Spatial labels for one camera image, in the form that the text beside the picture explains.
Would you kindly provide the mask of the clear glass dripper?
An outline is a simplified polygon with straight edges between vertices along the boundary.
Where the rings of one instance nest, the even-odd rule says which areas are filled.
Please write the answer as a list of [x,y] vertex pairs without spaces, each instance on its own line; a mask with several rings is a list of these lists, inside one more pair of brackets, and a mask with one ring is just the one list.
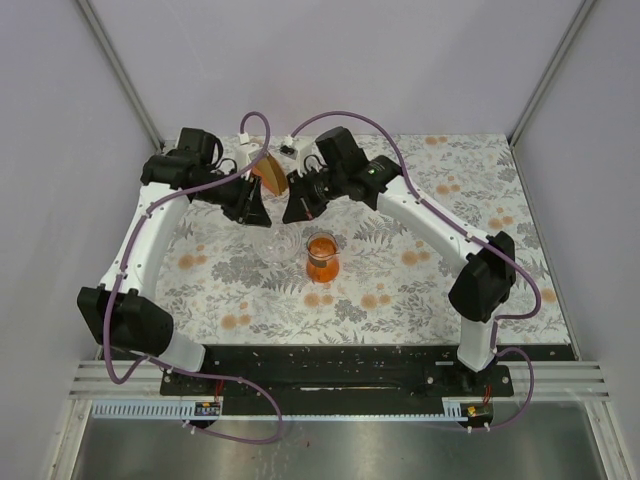
[[257,228],[251,241],[258,257],[267,264],[285,264],[295,260],[302,244],[300,230],[293,224]]

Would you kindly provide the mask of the orange coffee filter box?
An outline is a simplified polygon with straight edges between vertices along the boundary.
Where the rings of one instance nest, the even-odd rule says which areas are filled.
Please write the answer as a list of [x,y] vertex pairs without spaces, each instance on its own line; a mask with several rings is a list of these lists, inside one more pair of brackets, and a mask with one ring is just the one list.
[[262,185],[275,196],[282,196],[288,189],[284,170],[271,153],[266,154],[253,166],[251,174],[259,177]]

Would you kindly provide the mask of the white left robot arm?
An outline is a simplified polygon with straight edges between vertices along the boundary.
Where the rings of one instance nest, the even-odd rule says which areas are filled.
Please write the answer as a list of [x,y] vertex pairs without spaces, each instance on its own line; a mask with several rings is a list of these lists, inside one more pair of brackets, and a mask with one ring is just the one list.
[[224,172],[221,140],[205,130],[184,128],[176,146],[144,164],[137,207],[113,263],[95,287],[84,287],[77,305],[106,356],[118,350],[183,370],[182,383],[205,395],[217,382],[204,362],[203,345],[176,331],[170,313],[155,302],[160,267],[174,231],[195,200],[220,207],[239,225],[271,226],[261,180],[250,173],[265,150],[244,142]]

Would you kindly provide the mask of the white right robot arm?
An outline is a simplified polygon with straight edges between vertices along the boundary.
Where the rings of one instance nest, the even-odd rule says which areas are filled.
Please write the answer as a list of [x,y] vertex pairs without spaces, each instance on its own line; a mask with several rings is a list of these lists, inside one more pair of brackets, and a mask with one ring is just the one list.
[[373,159],[351,132],[335,127],[312,141],[286,138],[281,155],[298,163],[287,176],[286,224],[318,218],[330,201],[347,197],[391,217],[417,234],[448,261],[455,282],[449,302],[461,317],[455,371],[457,388],[469,396],[491,382],[496,357],[496,312],[515,283],[515,244],[506,233],[491,236],[470,227],[430,197],[410,188],[408,175],[390,158]]

